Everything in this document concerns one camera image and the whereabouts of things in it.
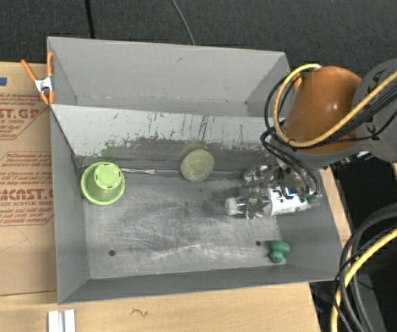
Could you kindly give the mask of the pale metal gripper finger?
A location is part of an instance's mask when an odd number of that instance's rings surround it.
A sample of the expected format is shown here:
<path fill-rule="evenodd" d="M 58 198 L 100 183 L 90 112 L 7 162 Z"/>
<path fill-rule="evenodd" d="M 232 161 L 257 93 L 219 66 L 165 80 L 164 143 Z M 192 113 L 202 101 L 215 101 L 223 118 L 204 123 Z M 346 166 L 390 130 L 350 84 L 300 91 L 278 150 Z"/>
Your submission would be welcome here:
<path fill-rule="evenodd" d="M 270 165 L 254 165 L 243 173 L 244 186 L 265 186 L 270 180 Z"/>
<path fill-rule="evenodd" d="M 248 199 L 246 202 L 247 219 L 264 218 L 272 215 L 272 203 L 268 199 Z"/>

